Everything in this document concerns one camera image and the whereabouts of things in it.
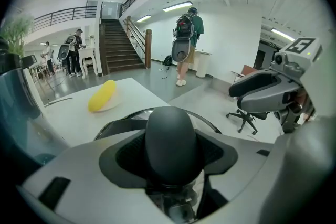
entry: white sneaker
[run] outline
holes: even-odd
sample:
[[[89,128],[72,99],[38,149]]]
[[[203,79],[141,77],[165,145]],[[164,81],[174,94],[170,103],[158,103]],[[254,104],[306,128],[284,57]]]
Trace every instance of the white sneaker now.
[[[180,80],[180,79],[176,83],[177,86],[184,86],[186,84],[187,84],[187,82],[185,80]]]

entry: white plate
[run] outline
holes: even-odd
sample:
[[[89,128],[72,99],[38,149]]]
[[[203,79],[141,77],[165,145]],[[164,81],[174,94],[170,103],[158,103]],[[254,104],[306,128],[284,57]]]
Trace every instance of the white plate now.
[[[115,108],[120,103],[121,103],[121,94],[116,89],[116,91],[114,92],[110,100],[107,101],[107,103],[101,109],[95,112],[103,112],[103,111]]]

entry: wooden post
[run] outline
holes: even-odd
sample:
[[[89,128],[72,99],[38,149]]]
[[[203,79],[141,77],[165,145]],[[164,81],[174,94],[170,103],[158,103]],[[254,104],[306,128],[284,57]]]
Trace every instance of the wooden post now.
[[[130,23],[131,16],[127,16],[126,18],[126,35],[128,36],[128,24]]]
[[[105,52],[105,25],[99,25],[99,55],[100,55],[100,64],[101,71],[103,75],[108,74],[107,64],[106,64],[106,52]]]
[[[146,29],[145,36],[145,66],[151,68],[152,57],[152,29]]]

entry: person in black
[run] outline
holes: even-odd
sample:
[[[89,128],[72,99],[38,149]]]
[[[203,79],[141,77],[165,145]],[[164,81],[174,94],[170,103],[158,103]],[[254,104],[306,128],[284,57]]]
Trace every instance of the person in black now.
[[[67,69],[68,69],[68,74],[70,75],[70,78],[75,76],[75,70],[76,70],[78,77],[82,75],[82,72],[79,66],[79,56],[77,55],[78,49],[80,47],[84,47],[84,45],[82,44],[82,39],[80,37],[82,32],[83,31],[81,29],[77,29],[76,33],[73,36],[69,37],[69,38],[73,38],[73,41],[69,44],[70,45],[69,54],[66,58]],[[72,63],[72,70],[70,70],[70,58],[71,58],[71,63]]]
[[[80,64],[79,64],[79,53],[78,53],[78,50],[80,48],[85,48],[85,45],[83,45],[82,38],[81,38],[81,34],[82,33],[83,33],[82,29],[77,29],[76,34],[75,34],[75,38],[76,38],[75,53],[76,53],[76,60],[77,60],[77,63],[78,63],[80,71],[82,71],[82,70],[81,70]]]

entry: shorts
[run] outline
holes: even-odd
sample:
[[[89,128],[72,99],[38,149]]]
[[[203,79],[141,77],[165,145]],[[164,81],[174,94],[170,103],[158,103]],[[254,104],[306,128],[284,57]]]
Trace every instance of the shorts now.
[[[195,59],[195,46],[190,45],[189,55],[183,62],[194,63],[194,59]]]

